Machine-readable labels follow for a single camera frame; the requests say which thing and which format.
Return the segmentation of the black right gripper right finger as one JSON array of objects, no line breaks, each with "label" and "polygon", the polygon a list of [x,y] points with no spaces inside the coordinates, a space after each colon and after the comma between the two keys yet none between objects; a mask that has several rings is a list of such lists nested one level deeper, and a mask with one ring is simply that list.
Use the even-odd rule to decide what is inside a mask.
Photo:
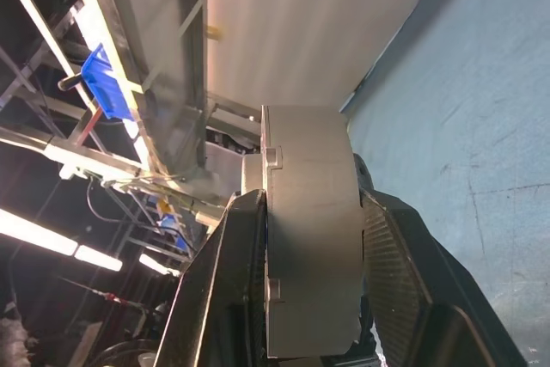
[{"label": "black right gripper right finger", "polygon": [[471,273],[354,157],[366,296],[388,367],[528,367]]}]

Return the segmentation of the short white light strip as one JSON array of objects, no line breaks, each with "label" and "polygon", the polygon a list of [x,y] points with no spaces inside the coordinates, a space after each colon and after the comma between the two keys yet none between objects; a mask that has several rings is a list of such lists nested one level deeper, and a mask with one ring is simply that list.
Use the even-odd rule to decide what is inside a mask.
[{"label": "short white light strip", "polygon": [[158,272],[161,275],[170,275],[170,276],[175,277],[175,278],[178,278],[180,276],[180,271],[179,270],[166,267],[166,266],[160,264],[159,262],[157,262],[156,260],[154,260],[153,258],[149,257],[147,254],[141,254],[139,256],[138,261],[142,265],[148,267],[150,270]]}]

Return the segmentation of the aluminium frame rack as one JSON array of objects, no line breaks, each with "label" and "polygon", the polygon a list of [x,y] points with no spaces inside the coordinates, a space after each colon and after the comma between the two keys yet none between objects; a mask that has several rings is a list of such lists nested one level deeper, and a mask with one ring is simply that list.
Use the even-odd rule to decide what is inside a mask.
[{"label": "aluminium frame rack", "polygon": [[124,192],[162,197],[173,212],[216,223],[227,199],[206,167],[206,129],[214,105],[206,92],[206,0],[82,0],[90,11],[123,102],[144,143],[134,162],[89,148],[103,111],[97,99],[67,138],[0,127],[0,140],[37,151],[71,171],[101,177]]}]

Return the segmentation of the silver motor housing copper windings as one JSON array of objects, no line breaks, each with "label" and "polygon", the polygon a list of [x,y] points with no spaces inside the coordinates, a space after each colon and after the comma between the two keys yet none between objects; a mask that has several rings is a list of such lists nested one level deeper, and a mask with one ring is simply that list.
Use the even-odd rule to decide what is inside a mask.
[{"label": "silver motor housing copper windings", "polygon": [[269,107],[283,161],[272,173],[276,355],[339,355],[359,337],[363,294],[363,210],[345,117],[330,107]]}]

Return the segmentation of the long white light strip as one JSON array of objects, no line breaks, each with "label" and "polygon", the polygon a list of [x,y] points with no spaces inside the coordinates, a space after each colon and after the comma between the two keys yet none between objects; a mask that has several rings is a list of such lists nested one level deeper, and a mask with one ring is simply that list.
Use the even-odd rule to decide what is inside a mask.
[{"label": "long white light strip", "polygon": [[77,260],[110,271],[119,272],[123,266],[121,260],[83,244],[78,244],[64,235],[3,209],[0,209],[0,234],[65,256],[74,257]]}]

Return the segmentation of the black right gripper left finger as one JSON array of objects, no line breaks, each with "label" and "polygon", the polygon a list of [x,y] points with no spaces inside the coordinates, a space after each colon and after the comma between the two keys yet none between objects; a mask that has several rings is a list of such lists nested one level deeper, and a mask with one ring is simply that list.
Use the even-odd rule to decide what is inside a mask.
[{"label": "black right gripper left finger", "polygon": [[268,367],[266,194],[235,197],[185,270],[156,367]]}]

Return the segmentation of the large blue plastic bin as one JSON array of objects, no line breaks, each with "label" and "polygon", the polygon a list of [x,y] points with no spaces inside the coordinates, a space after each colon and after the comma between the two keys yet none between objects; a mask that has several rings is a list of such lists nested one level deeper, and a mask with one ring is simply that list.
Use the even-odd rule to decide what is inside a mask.
[{"label": "large blue plastic bin", "polygon": [[84,61],[81,75],[108,119],[133,120],[102,43]]}]

